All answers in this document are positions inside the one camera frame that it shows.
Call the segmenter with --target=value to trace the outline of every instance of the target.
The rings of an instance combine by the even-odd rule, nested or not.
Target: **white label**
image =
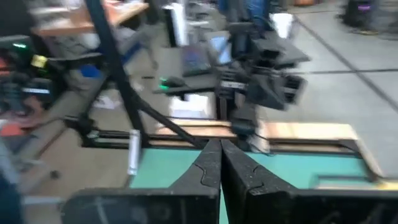
[[[226,87],[226,88],[235,88],[235,89],[239,89],[239,90],[246,89],[246,84],[238,83],[238,82],[221,81],[221,86]]]
[[[43,90],[43,89],[37,89],[37,88],[24,88],[24,92],[26,93],[41,93],[41,94],[49,94],[50,90]]]
[[[141,150],[141,134],[138,130],[130,130],[129,142],[129,168],[127,173],[129,175],[137,175],[139,152]]]

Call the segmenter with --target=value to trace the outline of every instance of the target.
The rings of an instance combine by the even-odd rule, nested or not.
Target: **green light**
[[[166,78],[160,78],[160,83],[163,83],[164,81],[166,81]],[[159,88],[162,90],[168,90],[169,87],[168,86],[163,86],[162,84],[159,85]]]
[[[19,48],[26,48],[25,44],[13,44],[13,46],[19,47]]]

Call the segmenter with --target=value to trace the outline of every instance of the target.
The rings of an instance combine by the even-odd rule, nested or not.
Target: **desk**
[[[144,12],[148,7],[148,3],[134,4],[128,9],[124,9],[119,14],[111,14],[109,23],[115,27],[119,26],[130,18]],[[79,24],[74,24],[71,22],[70,18],[67,17],[65,19],[52,21],[49,24],[43,24],[40,27],[35,27],[32,29],[32,31],[41,37],[45,37],[95,32],[95,28],[91,22],[81,22]]]

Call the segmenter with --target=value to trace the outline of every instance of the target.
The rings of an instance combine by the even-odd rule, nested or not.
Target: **computer mouse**
[[[162,86],[167,86],[169,88],[185,86],[185,82],[179,77],[170,77],[162,81]]]

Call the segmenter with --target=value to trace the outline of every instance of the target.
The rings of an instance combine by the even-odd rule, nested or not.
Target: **metal rod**
[[[143,100],[141,100],[141,109],[143,112],[147,113],[149,116],[153,117],[155,120],[157,120],[158,122],[162,123],[164,126],[169,128],[175,134],[178,134],[181,138],[193,144],[196,148],[203,149],[205,147],[204,142],[197,140],[195,137],[187,133],[180,126],[176,125],[171,120],[163,116],[161,113],[154,110],[148,103],[146,103]]]
[[[107,131],[101,130],[98,133],[98,137],[101,139],[129,139],[129,133],[127,131]],[[184,138],[181,138],[178,135],[174,134],[149,134],[148,135],[150,141],[185,141]],[[216,136],[195,136],[197,139],[208,141],[210,139],[216,139]]]
[[[98,148],[98,149],[129,149],[129,143],[123,142],[93,142],[84,144],[82,147]]]
[[[129,77],[124,71],[122,58],[118,49],[116,48],[116,41],[112,35],[112,30],[109,27],[106,19],[104,9],[100,0],[85,0],[87,10],[90,13],[91,21],[94,24],[98,37],[101,41],[101,48],[104,56],[107,59],[109,71],[112,72],[112,77],[116,81],[116,86],[120,91],[123,105],[129,116],[131,125],[134,129],[138,129],[141,134],[141,146],[149,146],[148,135],[142,123],[141,115],[139,114],[139,95],[131,88]]]

